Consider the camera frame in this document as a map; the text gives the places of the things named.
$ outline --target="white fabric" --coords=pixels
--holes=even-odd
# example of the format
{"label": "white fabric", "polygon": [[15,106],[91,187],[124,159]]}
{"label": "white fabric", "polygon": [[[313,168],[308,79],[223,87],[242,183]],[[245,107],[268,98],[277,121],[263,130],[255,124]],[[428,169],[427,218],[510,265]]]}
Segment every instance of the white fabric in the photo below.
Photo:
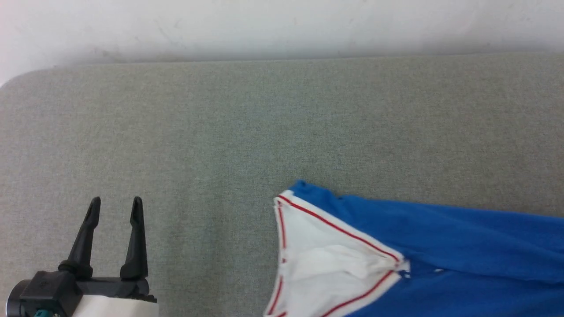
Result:
{"label": "white fabric", "polygon": [[279,272],[266,317],[342,317],[399,279],[403,256],[285,191],[275,199]]}

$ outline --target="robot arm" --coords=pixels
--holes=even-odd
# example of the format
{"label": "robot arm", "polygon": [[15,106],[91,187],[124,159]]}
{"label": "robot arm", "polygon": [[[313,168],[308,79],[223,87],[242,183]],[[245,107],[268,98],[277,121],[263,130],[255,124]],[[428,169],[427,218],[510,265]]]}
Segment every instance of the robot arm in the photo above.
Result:
{"label": "robot arm", "polygon": [[90,203],[68,259],[55,272],[39,271],[13,288],[7,317],[158,317],[149,294],[143,202],[131,209],[131,236],[119,278],[93,278],[92,238],[100,217],[100,198]]}

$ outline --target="red stripe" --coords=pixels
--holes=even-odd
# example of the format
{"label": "red stripe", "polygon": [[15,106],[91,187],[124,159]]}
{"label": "red stripe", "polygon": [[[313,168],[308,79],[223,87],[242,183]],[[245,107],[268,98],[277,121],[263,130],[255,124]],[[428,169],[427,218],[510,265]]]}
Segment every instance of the red stripe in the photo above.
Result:
{"label": "red stripe", "polygon": [[274,302],[272,303],[272,307],[268,311],[268,315],[272,315],[272,312],[274,311],[274,307],[276,307],[276,303],[278,301],[278,298],[280,297],[281,291],[282,291],[282,276],[280,275],[280,282],[278,283],[278,291],[276,292],[276,297],[274,298]]}
{"label": "red stripe", "polygon": [[340,308],[342,308],[342,307],[344,307],[344,306],[346,306],[346,305],[348,305],[348,304],[350,304],[350,303],[352,303],[352,302],[361,300],[361,299],[363,299],[364,297],[368,296],[370,293],[374,292],[374,290],[375,290],[376,288],[378,288],[378,286],[380,286],[380,284],[382,284],[392,273],[393,273],[393,271],[388,271],[388,273],[387,273],[386,275],[384,275],[384,277],[382,277],[382,278],[378,281],[378,283],[376,283],[376,285],[374,285],[374,286],[373,286],[371,289],[369,289],[366,293],[360,295],[359,297],[355,297],[355,298],[353,298],[353,299],[351,299],[351,300],[349,300],[349,301],[346,301],[346,302],[344,302],[344,303],[341,303],[341,304],[339,304],[339,305],[333,307],[331,310],[329,310],[328,312],[326,312],[326,313],[325,313],[323,316],[321,316],[321,317],[327,317],[327,316],[329,316],[330,314],[332,314],[334,311],[336,311],[337,309],[340,309]]}
{"label": "red stripe", "polygon": [[286,249],[286,230],[284,229],[284,217],[282,217],[281,202],[278,202],[278,215],[280,216],[280,227],[282,228],[282,248]]}
{"label": "red stripe", "polygon": [[320,215],[318,215],[318,214],[316,214],[316,213],[314,213],[314,212],[312,212],[312,211],[310,211],[310,210],[307,210],[307,209],[305,209],[304,207],[301,207],[301,206],[299,206],[299,205],[294,204],[293,202],[291,202],[291,201],[290,201],[289,199],[287,199],[286,197],[278,196],[278,198],[281,198],[281,199],[285,200],[285,201],[286,201],[288,204],[290,204],[292,207],[297,208],[297,209],[299,209],[299,210],[301,210],[301,211],[303,211],[303,212],[305,212],[305,213],[307,213],[307,214],[309,214],[309,215],[314,216],[315,218],[317,218],[317,219],[323,221],[324,223],[330,225],[331,227],[333,227],[333,228],[335,228],[335,229],[341,231],[342,233],[344,233],[344,234],[346,234],[346,235],[348,235],[348,236],[350,236],[350,237],[353,237],[353,238],[355,238],[355,239],[357,239],[357,240],[359,240],[359,241],[362,241],[362,242],[368,244],[369,246],[375,248],[376,250],[378,250],[378,251],[380,251],[380,252],[382,252],[382,253],[384,253],[384,254],[387,254],[388,256],[393,257],[394,260],[396,260],[397,262],[399,262],[398,257],[396,257],[395,255],[393,255],[393,254],[391,254],[391,253],[389,253],[389,252],[386,252],[386,251],[384,251],[384,250],[378,248],[377,246],[375,246],[375,245],[373,245],[372,243],[370,243],[370,242],[368,242],[368,241],[362,239],[362,238],[359,237],[359,236],[355,236],[355,235],[353,235],[352,233],[347,232],[347,231],[345,231],[345,230],[343,230],[343,229],[337,227],[335,224],[330,223],[328,220],[326,220],[325,218],[321,217]]}

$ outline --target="gray table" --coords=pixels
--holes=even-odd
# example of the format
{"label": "gray table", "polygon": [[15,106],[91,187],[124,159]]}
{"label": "gray table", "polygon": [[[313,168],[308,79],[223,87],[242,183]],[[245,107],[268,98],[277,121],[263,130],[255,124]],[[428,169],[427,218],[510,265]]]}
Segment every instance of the gray table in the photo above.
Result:
{"label": "gray table", "polygon": [[296,178],[370,198],[563,215],[564,55],[96,65],[0,89],[0,298],[70,250],[102,197],[117,275],[135,195],[162,316],[259,315],[272,198]]}

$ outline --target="white wall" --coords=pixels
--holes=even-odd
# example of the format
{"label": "white wall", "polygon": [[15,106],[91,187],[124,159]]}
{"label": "white wall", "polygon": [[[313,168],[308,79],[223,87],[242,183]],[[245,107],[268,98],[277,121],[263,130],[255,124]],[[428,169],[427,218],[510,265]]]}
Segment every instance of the white wall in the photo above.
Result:
{"label": "white wall", "polygon": [[1,0],[0,85],[84,63],[564,50],[563,0]]}

